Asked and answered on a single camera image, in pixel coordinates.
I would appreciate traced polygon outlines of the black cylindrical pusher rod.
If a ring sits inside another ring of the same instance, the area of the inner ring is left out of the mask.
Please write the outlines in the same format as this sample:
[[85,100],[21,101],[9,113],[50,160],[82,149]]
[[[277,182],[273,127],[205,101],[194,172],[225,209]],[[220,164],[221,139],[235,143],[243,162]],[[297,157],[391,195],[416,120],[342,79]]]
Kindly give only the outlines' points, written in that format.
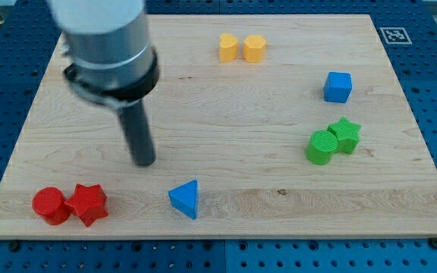
[[135,165],[146,167],[156,160],[143,100],[121,102],[118,117]]

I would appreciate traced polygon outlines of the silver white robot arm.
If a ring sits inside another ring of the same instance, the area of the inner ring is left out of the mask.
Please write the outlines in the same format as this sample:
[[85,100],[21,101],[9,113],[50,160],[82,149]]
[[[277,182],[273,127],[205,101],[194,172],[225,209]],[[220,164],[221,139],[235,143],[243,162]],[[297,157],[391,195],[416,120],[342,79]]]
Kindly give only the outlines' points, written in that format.
[[159,81],[144,0],[48,0],[71,64],[64,69],[80,98],[113,110],[135,165],[156,160],[143,98]]

